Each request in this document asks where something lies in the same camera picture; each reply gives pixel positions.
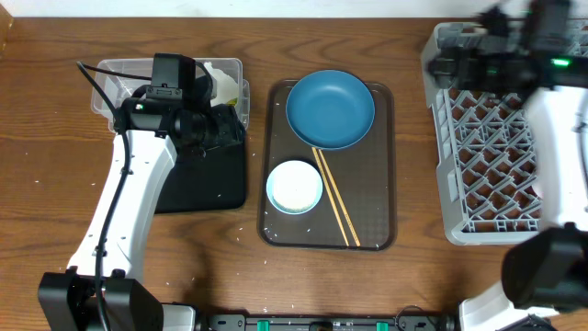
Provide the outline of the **white napkin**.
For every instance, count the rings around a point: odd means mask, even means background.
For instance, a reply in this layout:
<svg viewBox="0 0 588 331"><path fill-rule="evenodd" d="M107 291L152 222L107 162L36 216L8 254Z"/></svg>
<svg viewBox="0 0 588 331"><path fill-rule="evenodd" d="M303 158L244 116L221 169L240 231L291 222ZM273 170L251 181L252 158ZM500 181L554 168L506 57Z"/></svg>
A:
<svg viewBox="0 0 588 331"><path fill-rule="evenodd" d="M214 68L211 62L204 62L204 66L213 78L211 105L226 104L235 106L240 93L238 83L221 69Z"/></svg>

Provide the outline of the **light blue rice bowl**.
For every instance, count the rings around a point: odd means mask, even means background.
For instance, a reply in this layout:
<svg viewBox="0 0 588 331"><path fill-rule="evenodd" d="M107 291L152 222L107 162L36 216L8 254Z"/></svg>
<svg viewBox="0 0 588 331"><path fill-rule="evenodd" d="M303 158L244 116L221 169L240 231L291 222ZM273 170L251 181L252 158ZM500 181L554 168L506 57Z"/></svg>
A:
<svg viewBox="0 0 588 331"><path fill-rule="evenodd" d="M266 181L266 195L278 210L299 215L313 209L322 197L319 171L311 164L291 160L277 165Z"/></svg>

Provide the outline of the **wooden chopstick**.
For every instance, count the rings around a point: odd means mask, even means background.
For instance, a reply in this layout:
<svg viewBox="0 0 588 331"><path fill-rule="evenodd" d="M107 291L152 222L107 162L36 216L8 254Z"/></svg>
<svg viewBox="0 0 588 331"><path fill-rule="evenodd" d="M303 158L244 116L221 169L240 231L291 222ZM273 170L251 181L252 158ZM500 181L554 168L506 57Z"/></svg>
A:
<svg viewBox="0 0 588 331"><path fill-rule="evenodd" d="M326 189L327 196L328 196L328 199L330 201L331 207L333 209L334 217L335 217L335 219L337 221L337 224L339 226L341 235L342 235L342 237L343 237L343 239L345 241L345 245L346 246L349 246L348 238L346 236L345 229L344 229L344 226L342 224L342 221L341 221L341 218L340 218L340 215L339 215L339 210L338 210L338 208L336 206L336 203L334 201L334 196L333 196L333 193L332 193L332 191L330 189L330 186L329 186L329 180L327 179L327 176L326 176L326 173L325 173L325 169L323 167L321 158L319 156L319 152L320 151L316 147L312 147L311 150L312 150L313 156L315 158L315 161L318 164L319 172L320 172L321 177L322 177L322 182L323 182L323 185L324 185L324 187Z"/></svg>
<svg viewBox="0 0 588 331"><path fill-rule="evenodd" d="M352 236L352 238L353 238L356 246L357 247L360 247L361 246L361 241L359 240L359 237L358 237L357 232L356 232L356 228L355 228L355 226L353 224L353 221L350 218L349 212L348 212L348 210L347 210L347 208L345 206L345 202L344 202L343 197L342 197L342 195L340 193L340 190L339 190L339 188L338 188L338 186L336 184L336 181L334 179L333 173L332 173L332 171L331 171L331 169L330 169L330 167L328 165L328 162L326 160L326 157L324 156L323 151L321 149L318 149L318 150L320 151L319 152L319 156L321 158L323 167L325 169L325 173L326 173L327 179L329 180L329 186L330 186L330 189L331 189L331 191L333 193L334 201L336 203L336 206L337 206L337 208L339 210L339 215L340 215L340 212L343 214L343 216L345 218L345 221L346 221L346 224L347 224L347 227L349 229L349 232L350 232L350 234L351 234L351 236Z"/></svg>

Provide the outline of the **dark blue plate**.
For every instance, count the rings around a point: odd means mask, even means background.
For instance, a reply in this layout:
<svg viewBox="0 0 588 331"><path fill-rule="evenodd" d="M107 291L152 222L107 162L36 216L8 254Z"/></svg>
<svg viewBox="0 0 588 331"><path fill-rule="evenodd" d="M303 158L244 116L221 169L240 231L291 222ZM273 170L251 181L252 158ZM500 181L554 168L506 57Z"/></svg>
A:
<svg viewBox="0 0 588 331"><path fill-rule="evenodd" d="M286 102L289 127L306 144L341 150L361 141L376 117L374 97L357 76L321 70L302 77Z"/></svg>

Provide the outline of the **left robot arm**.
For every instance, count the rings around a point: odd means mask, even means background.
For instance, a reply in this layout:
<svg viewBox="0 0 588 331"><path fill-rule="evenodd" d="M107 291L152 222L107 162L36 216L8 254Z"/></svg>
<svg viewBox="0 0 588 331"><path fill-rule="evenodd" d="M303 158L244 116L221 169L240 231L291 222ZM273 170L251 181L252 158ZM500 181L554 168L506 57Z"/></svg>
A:
<svg viewBox="0 0 588 331"><path fill-rule="evenodd" d="M142 284L156 213L233 209L246 195L243 86L226 74L153 74L112 106L107 181L82 243L38 288L53 330L194 330L188 304Z"/></svg>

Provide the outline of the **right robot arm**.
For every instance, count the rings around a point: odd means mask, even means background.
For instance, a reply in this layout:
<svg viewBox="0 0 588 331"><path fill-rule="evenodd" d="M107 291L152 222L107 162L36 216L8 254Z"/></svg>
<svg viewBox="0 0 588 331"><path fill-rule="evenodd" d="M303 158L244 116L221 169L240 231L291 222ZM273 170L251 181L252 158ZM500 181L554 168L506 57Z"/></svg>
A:
<svg viewBox="0 0 588 331"><path fill-rule="evenodd" d="M547 330L587 304L586 34L570 0L435 27L421 55L445 234L509 245L500 279L443 330Z"/></svg>

